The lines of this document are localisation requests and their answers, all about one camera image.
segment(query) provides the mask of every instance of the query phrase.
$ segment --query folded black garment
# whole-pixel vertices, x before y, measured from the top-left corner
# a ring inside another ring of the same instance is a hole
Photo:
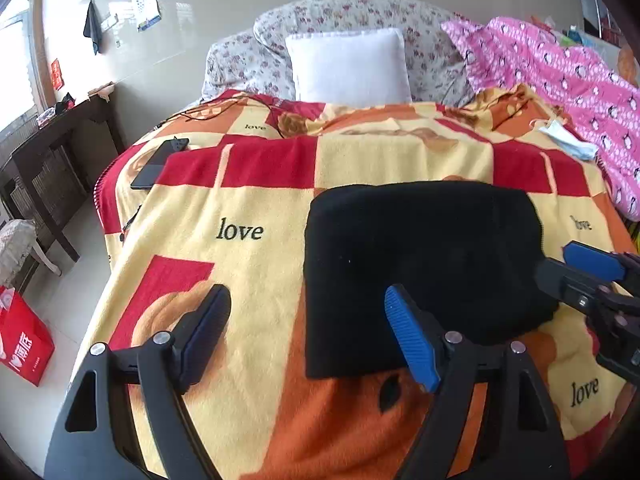
[[[305,231],[306,374],[406,366],[384,295],[401,283],[445,330],[491,345],[552,318],[542,226],[520,190],[481,182],[345,186],[311,203]]]

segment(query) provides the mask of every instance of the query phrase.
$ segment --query silver bolt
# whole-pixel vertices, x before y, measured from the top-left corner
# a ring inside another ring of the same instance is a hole
[[[524,354],[527,351],[527,347],[524,346],[522,341],[512,341],[511,342],[511,351],[514,354]]]
[[[89,354],[91,355],[100,355],[107,349],[107,345],[104,343],[96,343],[91,348],[89,348]]]
[[[452,345],[457,345],[458,343],[462,342],[462,334],[460,332],[456,332],[455,330],[449,330],[444,335],[444,339]]]
[[[613,319],[616,320],[616,323],[618,323],[620,326],[627,326],[628,325],[628,321],[626,320],[626,317],[624,317],[622,314],[616,314]]]
[[[154,343],[157,345],[163,345],[164,343],[167,343],[169,339],[171,339],[171,334],[168,332],[158,332],[154,334]]]

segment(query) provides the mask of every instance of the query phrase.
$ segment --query stool leg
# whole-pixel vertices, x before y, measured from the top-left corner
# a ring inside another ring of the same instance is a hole
[[[44,253],[39,243],[34,242],[33,251],[36,253],[36,260],[39,260],[43,264],[45,264],[47,266],[47,269],[53,272],[56,276],[62,276],[62,271],[60,270],[60,268],[47,258],[47,255]]]

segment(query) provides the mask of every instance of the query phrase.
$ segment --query red shopping bag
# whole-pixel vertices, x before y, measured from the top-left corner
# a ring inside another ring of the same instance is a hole
[[[49,330],[22,296],[0,285],[0,362],[38,386],[54,348]]]

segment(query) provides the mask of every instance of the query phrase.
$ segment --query glossy beige wall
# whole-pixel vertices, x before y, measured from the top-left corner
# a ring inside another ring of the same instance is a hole
[[[252,26],[265,10],[292,0],[158,0],[162,20],[138,32],[130,0],[94,0],[100,19],[117,13],[120,22],[104,35],[104,54],[94,56],[82,36],[89,0],[44,0],[49,62],[58,58],[65,87],[82,98],[109,80],[117,81],[115,105],[124,134],[133,142],[200,94],[209,45]],[[559,27],[582,23],[580,0],[424,0],[487,22],[497,15],[542,18]]]

